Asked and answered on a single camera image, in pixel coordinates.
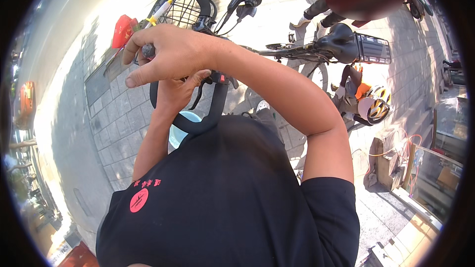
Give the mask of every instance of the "bicycle seat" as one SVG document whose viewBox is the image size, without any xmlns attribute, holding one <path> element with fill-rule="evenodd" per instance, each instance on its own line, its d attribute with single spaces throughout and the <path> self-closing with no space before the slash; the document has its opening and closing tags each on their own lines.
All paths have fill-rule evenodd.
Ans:
<svg viewBox="0 0 475 267">
<path fill-rule="evenodd" d="M 355 35 L 348 25 L 336 23 L 330 27 L 330 32 L 317 39 L 314 48 L 329 50 L 338 62 L 352 63 L 358 57 L 358 45 Z"/>
</svg>

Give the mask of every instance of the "yellow helmet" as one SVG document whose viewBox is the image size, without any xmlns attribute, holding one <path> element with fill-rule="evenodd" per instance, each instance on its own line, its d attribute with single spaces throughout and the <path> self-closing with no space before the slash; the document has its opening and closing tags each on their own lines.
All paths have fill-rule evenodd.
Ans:
<svg viewBox="0 0 475 267">
<path fill-rule="evenodd" d="M 391 91 L 384 86 L 372 87 L 366 97 L 374 99 L 368 110 L 368 119 L 383 119 L 391 111 Z"/>
</svg>

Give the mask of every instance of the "sidewalk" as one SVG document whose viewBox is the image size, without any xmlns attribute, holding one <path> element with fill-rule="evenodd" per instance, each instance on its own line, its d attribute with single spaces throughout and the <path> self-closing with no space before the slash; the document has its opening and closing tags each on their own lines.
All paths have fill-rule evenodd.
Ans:
<svg viewBox="0 0 475 267">
<path fill-rule="evenodd" d="M 230 0 L 215 0 L 218 8 L 217 20 L 223 15 Z M 246 17 L 227 37 L 236 44 L 255 49 L 264 49 L 266 44 L 284 43 L 294 30 L 298 44 L 313 40 L 316 23 L 324 18 L 319 15 L 307 26 L 294 29 L 289 22 L 298 18 L 303 10 L 315 0 L 263 0 L 254 18 Z M 226 26 L 232 27 L 233 15 Z M 343 21 L 351 25 L 350 20 Z M 448 41 L 436 17 L 426 17 L 422 22 L 412 18 L 407 6 L 395 14 L 372 21 L 355 31 L 387 39 L 390 44 L 392 63 L 390 65 L 364 65 L 365 70 L 380 77 L 381 83 L 389 86 L 395 111 L 379 125 L 364 127 L 351 132 L 349 136 L 353 153 L 356 208 L 361 224 L 358 260 L 367 255 L 367 249 L 380 241 L 383 245 L 408 227 L 415 213 L 395 199 L 381 187 L 368 192 L 362 186 L 362 179 L 368 170 L 368 156 L 375 134 L 387 128 L 401 117 L 418 99 L 423 98 L 428 107 L 439 99 L 438 84 L 441 80 L 442 60 L 449 57 Z M 122 73 L 110 83 L 107 90 L 89 108 L 91 130 L 105 173 L 115 191 L 127 188 L 132 181 L 132 171 L 139 146 L 150 123 L 152 106 L 149 86 L 128 89 L 125 77 L 135 65 L 124 67 L 119 58 L 111 66 L 119 67 Z M 314 64 L 301 61 L 285 61 L 283 64 L 307 74 Z M 338 83 L 344 65 L 321 65 L 311 76 L 312 81 L 324 91 L 330 91 L 330 83 Z M 203 96 L 194 112 L 200 117 L 208 113 L 212 87 L 205 85 Z M 253 112 L 261 98 L 240 83 L 239 88 L 230 88 L 224 113 L 240 114 Z M 295 172 L 302 170 L 307 153 L 306 137 L 276 113 L 276 122 L 285 149 Z"/>
</svg>

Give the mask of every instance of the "blue bucket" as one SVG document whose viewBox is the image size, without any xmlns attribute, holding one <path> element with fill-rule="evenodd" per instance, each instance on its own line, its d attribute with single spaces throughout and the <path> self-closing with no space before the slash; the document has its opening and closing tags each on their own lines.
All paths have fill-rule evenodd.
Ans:
<svg viewBox="0 0 475 267">
<path fill-rule="evenodd" d="M 201 122 L 201 118 L 198 115 L 192 113 L 191 111 L 183 110 L 180 113 L 191 122 Z M 181 141 L 187 135 L 188 133 L 176 128 L 175 125 L 171 125 L 168 141 L 174 148 L 178 148 L 180 146 Z"/>
</svg>

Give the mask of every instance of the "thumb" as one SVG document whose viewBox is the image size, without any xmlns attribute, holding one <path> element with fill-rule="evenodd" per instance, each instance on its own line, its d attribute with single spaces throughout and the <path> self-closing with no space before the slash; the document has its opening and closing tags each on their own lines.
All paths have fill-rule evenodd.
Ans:
<svg viewBox="0 0 475 267">
<path fill-rule="evenodd" d="M 135 88 L 157 80 L 164 80 L 166 77 L 156 69 L 155 59 L 142 65 L 133 72 L 131 72 L 125 79 L 125 85 L 128 88 Z"/>
<path fill-rule="evenodd" d="M 197 73 L 193 74 L 184 83 L 184 86 L 187 88 L 194 89 L 195 87 L 199 86 L 202 80 L 210 76 L 211 70 L 205 69 L 205 70 L 200 70 Z"/>
</svg>

